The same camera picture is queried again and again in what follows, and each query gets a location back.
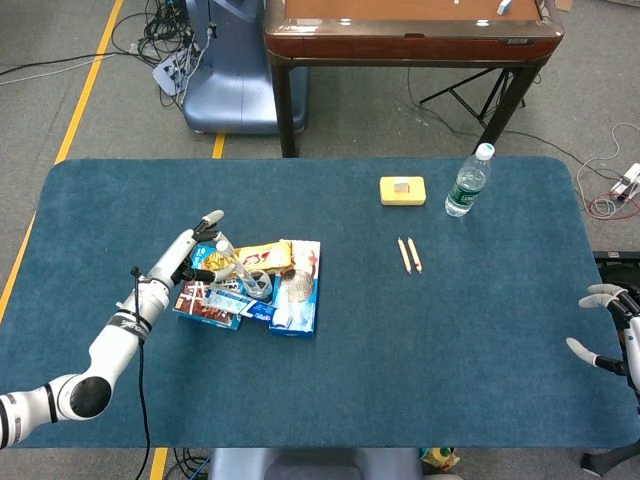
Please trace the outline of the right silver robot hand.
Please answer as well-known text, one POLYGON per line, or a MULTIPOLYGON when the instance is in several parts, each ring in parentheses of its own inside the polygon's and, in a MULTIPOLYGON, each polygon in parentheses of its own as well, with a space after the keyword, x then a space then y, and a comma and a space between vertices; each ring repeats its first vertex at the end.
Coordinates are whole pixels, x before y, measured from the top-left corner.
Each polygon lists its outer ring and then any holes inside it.
POLYGON ((587 288, 578 301, 581 308, 602 306, 611 314, 623 342, 623 359, 615 360, 587 349, 575 338, 567 337, 570 350, 585 363, 627 378, 639 394, 639 288, 629 283, 601 283, 587 288))

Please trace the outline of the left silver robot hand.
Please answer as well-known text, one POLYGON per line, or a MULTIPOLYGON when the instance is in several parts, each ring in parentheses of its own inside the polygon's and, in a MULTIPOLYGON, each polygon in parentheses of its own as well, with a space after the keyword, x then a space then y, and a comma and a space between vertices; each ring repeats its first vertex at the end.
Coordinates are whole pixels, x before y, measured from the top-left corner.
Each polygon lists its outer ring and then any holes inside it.
POLYGON ((203 216, 193 229, 182 232, 160 259, 153 265, 145 278, 164 284, 169 290, 181 281, 216 282, 228 277, 234 266, 232 263, 222 269, 205 271, 192 267, 191 253, 200 243, 225 239, 224 234, 216 229, 217 223, 224 217, 222 210, 214 210, 203 216))

